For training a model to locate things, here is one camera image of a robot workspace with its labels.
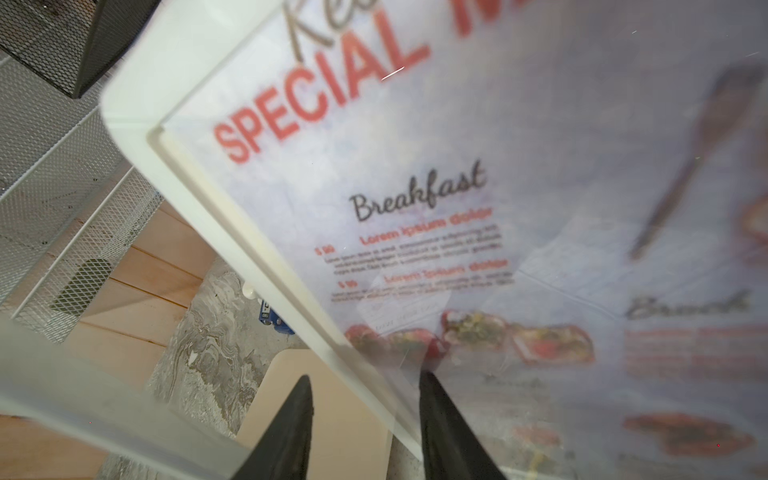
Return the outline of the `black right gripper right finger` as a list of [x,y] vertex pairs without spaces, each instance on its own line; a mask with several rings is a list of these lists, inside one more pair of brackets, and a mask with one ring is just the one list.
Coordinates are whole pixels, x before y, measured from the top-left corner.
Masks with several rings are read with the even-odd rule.
[[505,480],[431,371],[421,371],[419,393],[425,478]]

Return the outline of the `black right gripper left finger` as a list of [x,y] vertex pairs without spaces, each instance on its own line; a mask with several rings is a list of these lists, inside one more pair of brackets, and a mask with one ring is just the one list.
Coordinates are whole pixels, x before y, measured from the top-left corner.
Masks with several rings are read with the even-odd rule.
[[313,394],[308,375],[301,376],[261,439],[232,480],[304,480],[309,467]]

